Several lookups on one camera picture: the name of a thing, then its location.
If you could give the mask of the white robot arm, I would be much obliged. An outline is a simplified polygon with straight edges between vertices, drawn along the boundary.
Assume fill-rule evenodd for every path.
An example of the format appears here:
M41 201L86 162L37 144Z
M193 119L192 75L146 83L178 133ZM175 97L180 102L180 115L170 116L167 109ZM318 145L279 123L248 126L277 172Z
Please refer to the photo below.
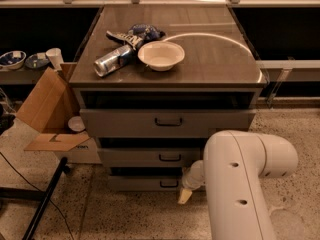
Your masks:
M297 165L295 147L282 137L220 131L183 171L178 202L204 187L213 240L276 240L259 179L289 176Z

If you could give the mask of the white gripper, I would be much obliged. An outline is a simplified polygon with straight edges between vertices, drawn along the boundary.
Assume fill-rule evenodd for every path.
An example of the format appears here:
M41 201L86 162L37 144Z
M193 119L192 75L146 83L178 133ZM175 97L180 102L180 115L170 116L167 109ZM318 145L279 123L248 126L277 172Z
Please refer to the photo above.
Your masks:
M205 185L204 166L202 160L197 160L190 167L183 169L182 188L180 190L178 203L186 204L192 195L191 190L199 189Z

